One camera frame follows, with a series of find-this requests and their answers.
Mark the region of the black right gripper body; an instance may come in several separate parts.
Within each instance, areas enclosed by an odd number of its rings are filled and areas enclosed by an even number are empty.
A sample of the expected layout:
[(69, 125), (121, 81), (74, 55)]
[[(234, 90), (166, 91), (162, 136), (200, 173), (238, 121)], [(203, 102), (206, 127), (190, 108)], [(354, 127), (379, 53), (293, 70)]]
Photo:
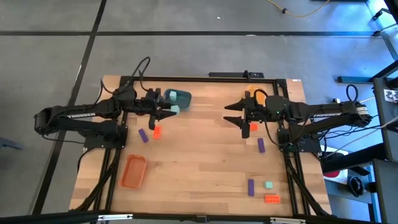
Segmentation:
[(241, 134), (243, 139), (250, 136), (250, 123), (252, 121), (259, 121), (260, 123), (265, 120), (265, 109), (262, 105), (256, 103), (256, 100), (251, 96), (249, 91), (244, 93), (244, 116)]

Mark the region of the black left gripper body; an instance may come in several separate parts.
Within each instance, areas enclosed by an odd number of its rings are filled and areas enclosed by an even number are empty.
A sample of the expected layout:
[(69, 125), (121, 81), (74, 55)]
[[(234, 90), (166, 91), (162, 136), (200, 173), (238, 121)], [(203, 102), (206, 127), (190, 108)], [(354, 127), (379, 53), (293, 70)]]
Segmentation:
[(160, 88), (156, 88), (155, 90), (150, 88), (147, 91), (145, 97), (142, 97), (140, 100), (140, 110), (138, 112), (138, 115), (149, 115), (148, 126), (150, 130), (155, 129), (155, 121), (159, 120), (160, 118), (160, 109), (158, 107), (160, 97)]

